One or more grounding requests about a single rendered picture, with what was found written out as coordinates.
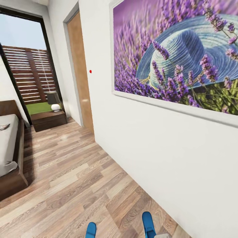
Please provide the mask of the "sandal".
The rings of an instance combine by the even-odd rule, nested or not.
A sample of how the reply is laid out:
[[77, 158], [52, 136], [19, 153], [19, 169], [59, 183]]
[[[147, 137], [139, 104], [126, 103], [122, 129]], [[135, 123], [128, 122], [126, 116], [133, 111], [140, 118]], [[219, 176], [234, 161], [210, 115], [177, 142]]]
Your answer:
[[156, 233], [154, 229], [154, 224], [150, 212], [145, 211], [142, 214], [142, 221], [145, 231], [145, 238], [154, 238]]
[[95, 238], [97, 231], [96, 224], [94, 222], [90, 222], [87, 227], [87, 233], [85, 238]]

